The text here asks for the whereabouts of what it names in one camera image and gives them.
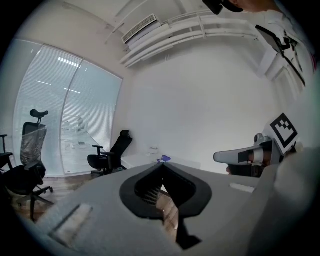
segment chair headrest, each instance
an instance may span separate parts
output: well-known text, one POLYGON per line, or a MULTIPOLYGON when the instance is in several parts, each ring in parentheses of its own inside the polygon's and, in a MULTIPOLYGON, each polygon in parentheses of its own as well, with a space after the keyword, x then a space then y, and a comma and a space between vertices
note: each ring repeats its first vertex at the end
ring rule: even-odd
POLYGON ((129 132, 130 132, 129 130, 122 130, 120 132, 120 136, 130 138, 129 132))
POLYGON ((30 116, 32 116, 33 118, 43 118, 44 116, 48 115, 49 112, 48 111, 44 111, 44 112, 38 112, 35 109, 32 109, 30 111, 30 116))

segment white wall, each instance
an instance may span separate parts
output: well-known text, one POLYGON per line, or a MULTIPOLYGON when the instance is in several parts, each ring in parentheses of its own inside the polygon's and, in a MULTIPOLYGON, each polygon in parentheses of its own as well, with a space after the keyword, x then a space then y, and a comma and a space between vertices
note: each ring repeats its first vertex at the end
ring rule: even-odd
POLYGON ((214 153, 251 147, 280 111, 274 84, 254 73, 257 47, 244 38, 202 39, 175 49, 168 61, 158 57, 140 67, 128 113, 130 152, 158 145, 162 153, 200 162, 202 170, 226 173, 214 153))
POLYGON ((64 8, 60 1, 48 1, 34 12, 16 37, 63 49, 123 78, 113 122, 114 144, 120 131, 127 128, 124 121, 134 73, 119 64, 124 55, 119 34, 105 45, 111 32, 105 28, 106 24, 94 15, 64 8))

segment desk surface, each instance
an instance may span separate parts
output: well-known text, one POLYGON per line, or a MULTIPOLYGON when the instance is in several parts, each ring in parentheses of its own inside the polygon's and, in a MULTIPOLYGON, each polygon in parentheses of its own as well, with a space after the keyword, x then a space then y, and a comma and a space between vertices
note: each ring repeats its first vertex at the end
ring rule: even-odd
MULTIPOLYGON (((148 164, 152 163, 157 163, 157 159, 160 159, 163 155, 163 153, 159 154, 148 154, 148 155, 142 155, 142 154, 135 154, 135 155, 129 155, 121 158, 121 164, 127 169, 131 169, 134 167, 138 166, 145 166, 148 164)), ((199 162, 194 162, 190 160, 185 160, 179 157, 174 157, 171 155, 166 156, 170 157, 171 160, 168 161, 167 163, 175 163, 195 169, 200 169, 201 168, 201 163, 199 162)))

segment white pipe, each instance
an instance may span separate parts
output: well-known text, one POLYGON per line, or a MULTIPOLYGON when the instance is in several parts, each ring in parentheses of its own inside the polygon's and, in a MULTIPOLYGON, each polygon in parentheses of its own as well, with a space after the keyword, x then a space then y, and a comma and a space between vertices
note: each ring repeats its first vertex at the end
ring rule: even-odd
MULTIPOLYGON (((248 38, 248 39, 252 39, 252 40, 257 39, 257 36, 256 36, 256 35, 241 34, 241 33, 240 33, 240 34, 234 34, 234 33, 233 33, 233 34, 232 34, 232 33, 228 33, 228 34, 226 34, 226 33, 214 33, 214 34, 207 34, 206 36, 207 36, 207 37, 223 37, 223 36, 227 36, 227 37, 239 37, 239 38, 248 38)), ((149 58, 157 55, 158 53, 164 52, 165 50, 171 49, 171 48, 173 48, 174 46, 176 46, 176 45, 178 45, 178 44, 181 44, 181 43, 184 43, 184 42, 187 42, 187 41, 191 41, 191 40, 195 40, 195 39, 203 39, 203 36, 202 36, 202 35, 192 36, 192 37, 186 38, 186 39, 184 39, 184 40, 180 40, 180 41, 178 41, 178 42, 174 42, 174 43, 172 43, 172 44, 170 44, 170 45, 167 45, 167 46, 165 46, 165 47, 163 47, 163 48, 161 48, 161 49, 158 49, 158 50, 156 50, 156 51, 154 51, 154 52, 149 53, 148 55, 146 55, 146 56, 148 56, 147 59, 149 59, 149 58)), ((145 61, 145 60, 146 60, 146 59, 145 59, 146 56, 144 56, 144 57, 136 60, 135 62, 133 62, 133 63, 131 63, 130 65, 125 66, 125 67, 126 67, 126 68, 130 68, 130 67, 132 67, 133 65, 137 64, 137 63, 140 62, 140 61, 145 61)))
POLYGON ((153 38, 154 36, 169 30, 170 27, 168 24, 164 24, 161 27, 156 28, 155 30, 151 31, 150 33, 146 34, 145 36, 143 36, 142 38, 140 38, 138 41, 136 41, 133 45, 130 46, 130 49, 133 50, 136 47, 138 47, 139 45, 141 45, 142 43, 144 43, 145 41, 147 41, 150 38, 153 38))
MULTIPOLYGON (((254 37, 257 38, 256 35, 251 32, 251 31, 245 31, 245 30, 239 30, 239 29, 232 29, 232 28, 212 28, 212 29, 206 29, 205 33, 207 35, 207 37, 213 37, 213 36, 239 36, 239 37, 244 37, 244 36, 250 36, 250 37, 254 37)), ((149 54, 149 53, 153 53, 154 50, 161 48, 165 45, 177 45, 177 44, 181 44, 185 41, 183 41, 183 39, 185 38, 190 38, 190 37, 196 37, 202 35, 202 31, 194 31, 194 32, 189 32, 189 33, 185 33, 185 34, 181 34, 181 35, 177 35, 174 37, 171 37, 167 40, 161 41, 151 47, 149 47, 148 49, 142 51, 141 53, 137 54, 135 57, 133 57, 132 59, 130 59, 125 66, 131 66, 132 63, 134 63, 135 61, 142 59, 145 55, 149 54)))
POLYGON ((201 31, 202 31, 203 38, 206 38, 207 35, 206 35, 206 32, 205 32, 205 26, 202 23, 200 16, 198 16, 198 17, 199 17, 199 23, 200 23, 200 28, 201 28, 201 31))
MULTIPOLYGON (((248 22, 246 20, 240 20, 240 19, 227 19, 227 18, 202 18, 203 25, 211 25, 211 24, 241 24, 241 25, 247 25, 248 22)), ((200 26, 199 21, 186 21, 184 23, 180 23, 177 25, 173 25, 172 28, 154 36, 153 38, 150 38, 146 40, 144 43, 137 46, 134 50, 129 52, 126 56, 124 56, 120 63, 124 63, 126 60, 128 60, 131 56, 142 50, 143 48, 147 47, 149 44, 154 43, 155 41, 164 38, 170 34, 173 34, 175 32, 189 29, 192 27, 200 26)))
POLYGON ((137 46, 134 50, 132 50, 130 53, 128 53, 126 56, 124 56, 121 60, 120 63, 124 63, 127 59, 129 59, 132 55, 136 54, 137 52, 139 52, 140 50, 142 50, 144 47, 148 46, 149 44, 152 44, 153 42, 164 38, 170 34, 173 34, 175 32, 181 31, 181 30, 185 30, 191 27, 196 27, 199 26, 199 22, 198 21, 189 21, 186 22, 185 24, 179 24, 175 27, 172 27, 156 36, 154 36, 153 38, 148 39, 147 41, 145 41, 144 43, 140 44, 139 46, 137 46))
POLYGON ((168 45, 170 43, 173 43, 175 41, 179 41, 179 40, 182 40, 182 39, 185 39, 185 38, 189 38, 189 37, 194 37, 194 36, 198 36, 198 35, 202 35, 202 32, 201 31, 194 31, 194 32, 189 32, 189 33, 185 33, 185 34, 180 34, 180 35, 177 35, 177 36, 174 36, 174 37, 171 37, 167 40, 164 40, 164 41, 161 41, 151 47, 149 47, 148 49, 144 50, 143 52, 137 54, 136 56, 134 56, 132 59, 130 59, 125 65, 128 66, 130 65, 131 63, 135 62, 136 60, 140 59, 141 57, 143 57, 144 55, 162 47, 162 46, 165 46, 165 45, 168 45))
MULTIPOLYGON (((226 10, 226 9, 223 9, 222 12, 224 13, 230 13, 229 10, 226 10)), ((191 12, 188 12, 188 13, 184 13, 184 14, 181 14, 179 16, 176 16, 176 17, 173 17, 173 18, 170 18, 168 19, 167 21, 165 21, 165 23, 169 23, 169 24, 173 24, 173 23, 176 23, 177 21, 175 20, 178 20, 178 19, 182 19, 182 18, 187 18, 188 16, 199 16, 201 14, 205 14, 205 13, 208 13, 209 15, 207 16, 211 16, 211 17, 216 17, 215 14, 213 14, 213 12, 209 9, 205 9, 205 10, 197 10, 197 11, 191 11, 191 12)))
POLYGON ((165 46, 165 47, 162 47, 162 48, 160 48, 160 49, 158 49, 158 50, 155 50, 155 51, 147 54, 146 56, 142 57, 140 60, 146 61, 147 59, 149 59, 149 58, 151 58, 151 57, 153 57, 153 56, 155 56, 155 55, 157 55, 157 54, 160 54, 160 53, 162 53, 162 52, 164 52, 164 51, 167 51, 167 50, 169 50, 169 49, 172 49, 173 47, 174 47, 174 46, 173 46, 172 44, 167 45, 167 46, 165 46))
MULTIPOLYGON (((171 49, 171 48, 173 48, 174 46, 176 46, 176 45, 178 45, 178 44, 182 44, 182 43, 184 43, 184 42, 191 41, 191 40, 194 40, 194 39, 200 39, 200 38, 203 38, 203 36, 202 36, 202 35, 192 36, 192 37, 189 37, 189 38, 180 40, 180 41, 178 41, 178 42, 172 43, 172 44, 170 44, 170 45, 167 45, 167 46, 165 46, 165 47, 163 47, 163 48, 160 48, 160 49, 158 49, 158 50, 155 50, 155 51, 149 53, 148 55, 146 55, 146 56, 148 56, 148 58, 146 58, 146 59, 149 59, 149 58, 151 58, 152 56, 155 56, 156 54, 159 54, 159 53, 164 52, 164 51, 166 51, 166 50, 168 50, 168 49, 171 49)), ((126 68, 130 68, 131 66, 137 64, 137 63, 140 62, 140 61, 145 61, 145 60, 146 60, 146 59, 145 59, 146 56, 144 56, 144 57, 142 57, 142 58, 140 58, 140 59, 137 59, 135 62, 131 63, 131 64, 128 65, 128 66, 126 65, 125 67, 126 67, 126 68)))

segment window blinds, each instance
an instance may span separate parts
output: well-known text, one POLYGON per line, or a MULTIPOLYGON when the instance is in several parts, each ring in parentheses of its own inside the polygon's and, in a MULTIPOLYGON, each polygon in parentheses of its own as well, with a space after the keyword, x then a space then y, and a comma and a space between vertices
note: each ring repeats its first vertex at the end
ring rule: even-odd
POLYGON ((122 79, 83 61, 70 88, 61 125, 61 153, 66 174, 91 171, 92 145, 110 151, 111 132, 122 79))
POLYGON ((69 85, 82 59, 59 49, 43 46, 35 55, 22 81, 13 117, 14 158, 20 165, 20 147, 25 122, 36 123, 30 110, 49 111, 42 119, 47 134, 41 159, 49 175, 63 175, 60 151, 60 123, 69 85))
MULTIPOLYGON (((7 152, 14 152, 13 117, 17 93, 31 62, 41 47, 42 45, 38 43, 14 39, 2 60, 0 70, 0 135, 8 135, 5 138, 7 152)), ((0 153, 3 152, 1 139, 0 153)), ((13 156, 10 156, 10 161, 15 167, 13 156)), ((4 166, 2 169, 8 171, 9 166, 4 166)))

